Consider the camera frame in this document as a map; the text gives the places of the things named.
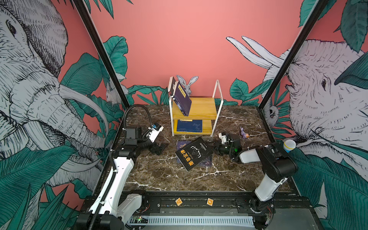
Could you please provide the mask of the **purple book yellow label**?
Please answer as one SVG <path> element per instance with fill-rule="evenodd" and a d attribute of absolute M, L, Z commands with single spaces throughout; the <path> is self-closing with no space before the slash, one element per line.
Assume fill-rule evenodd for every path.
<path fill-rule="evenodd" d="M 192 101 L 180 82 L 176 81 L 173 88 L 173 98 L 185 117 L 189 116 Z"/>

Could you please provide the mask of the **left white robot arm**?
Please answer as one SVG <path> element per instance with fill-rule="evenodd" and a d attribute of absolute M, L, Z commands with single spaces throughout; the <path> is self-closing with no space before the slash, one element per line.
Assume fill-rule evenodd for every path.
<path fill-rule="evenodd" d="M 161 155 L 169 143 L 158 144 L 151 140 L 127 140 L 111 150 L 112 168 L 100 194 L 89 209 L 78 216 L 74 230 L 123 230 L 130 217 L 142 206 L 143 195 L 132 193 L 120 203 L 127 178 L 140 153 L 148 149 Z"/>

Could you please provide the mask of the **blue book yellow label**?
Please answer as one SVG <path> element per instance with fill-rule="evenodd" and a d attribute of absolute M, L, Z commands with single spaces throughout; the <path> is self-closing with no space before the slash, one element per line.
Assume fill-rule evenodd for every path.
<path fill-rule="evenodd" d="M 178 120 L 177 132 L 194 132 L 201 133 L 203 131 L 202 120 Z"/>

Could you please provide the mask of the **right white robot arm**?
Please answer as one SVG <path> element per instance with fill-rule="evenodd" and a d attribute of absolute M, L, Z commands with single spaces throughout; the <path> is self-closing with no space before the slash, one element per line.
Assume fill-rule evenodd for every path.
<path fill-rule="evenodd" d="M 289 156 L 289 152 L 296 148 L 293 140 L 244 149 L 238 136 L 219 133 L 213 148 L 215 153 L 228 155 L 235 163 L 261 163 L 264 177 L 249 201 L 254 213 L 270 210 L 275 192 L 298 170 L 297 164 Z"/>

